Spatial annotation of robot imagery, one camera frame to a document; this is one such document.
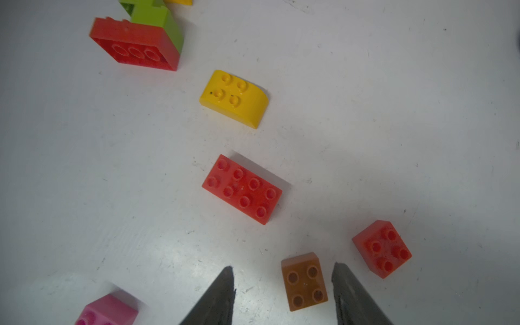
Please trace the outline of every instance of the lime green lego brick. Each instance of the lime green lego brick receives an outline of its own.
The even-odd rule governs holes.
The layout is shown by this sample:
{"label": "lime green lego brick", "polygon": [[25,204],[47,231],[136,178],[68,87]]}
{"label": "lime green lego brick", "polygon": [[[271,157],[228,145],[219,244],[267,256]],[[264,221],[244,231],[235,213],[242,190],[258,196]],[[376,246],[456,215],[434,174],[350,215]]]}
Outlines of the lime green lego brick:
{"label": "lime green lego brick", "polygon": [[130,21],[136,24],[164,28],[164,31],[172,40],[172,43],[177,48],[177,51],[179,51],[179,53],[182,52],[184,37],[180,32],[179,26],[173,19],[170,10],[168,10],[168,8],[165,6],[147,7],[142,5],[135,5]]}
{"label": "lime green lego brick", "polygon": [[163,0],[120,0],[120,4],[136,24],[162,27],[173,45],[183,50],[184,37]]}
{"label": "lime green lego brick", "polygon": [[164,6],[163,0],[119,0],[119,3],[123,8],[125,8],[126,12],[132,16],[132,12],[134,11],[135,5],[142,5],[147,7],[160,7]]}

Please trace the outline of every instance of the white table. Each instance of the white table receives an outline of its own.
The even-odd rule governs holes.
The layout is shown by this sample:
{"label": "white table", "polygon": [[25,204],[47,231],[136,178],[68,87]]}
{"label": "white table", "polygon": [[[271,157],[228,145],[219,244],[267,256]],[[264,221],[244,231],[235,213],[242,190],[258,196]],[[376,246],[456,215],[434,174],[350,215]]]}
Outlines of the white table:
{"label": "white table", "polygon": [[[3,4],[0,323],[72,324],[119,287],[135,324],[177,324],[232,265],[234,324],[335,324],[336,261],[396,325],[518,322],[518,1],[171,8],[177,72],[88,37],[115,0]],[[267,90],[258,130],[200,106],[215,69]],[[266,226],[201,188],[221,153],[283,187]],[[385,280],[351,242],[376,219],[413,254]],[[329,301],[291,313],[280,262],[311,251]]]}

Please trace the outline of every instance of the brown lego brick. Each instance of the brown lego brick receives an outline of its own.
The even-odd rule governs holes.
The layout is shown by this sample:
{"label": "brown lego brick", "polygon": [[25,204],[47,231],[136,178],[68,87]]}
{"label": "brown lego brick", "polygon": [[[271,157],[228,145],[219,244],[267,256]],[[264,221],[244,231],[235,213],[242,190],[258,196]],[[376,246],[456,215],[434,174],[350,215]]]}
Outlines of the brown lego brick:
{"label": "brown lego brick", "polygon": [[282,274],[291,311],[328,300],[320,260],[316,254],[308,253],[284,259]]}

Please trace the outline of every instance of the yellow lego brick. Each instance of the yellow lego brick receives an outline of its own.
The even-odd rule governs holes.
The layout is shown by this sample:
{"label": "yellow lego brick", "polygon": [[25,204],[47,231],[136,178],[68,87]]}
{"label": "yellow lego brick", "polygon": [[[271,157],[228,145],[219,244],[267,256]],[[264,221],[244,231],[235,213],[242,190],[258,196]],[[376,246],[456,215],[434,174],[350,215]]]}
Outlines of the yellow lego brick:
{"label": "yellow lego brick", "polygon": [[258,128],[269,104],[257,86],[221,70],[215,70],[200,96],[200,104],[252,128]]}
{"label": "yellow lego brick", "polygon": [[186,6],[191,6],[193,4],[193,0],[164,0],[164,2],[170,3],[170,4],[186,5]]}

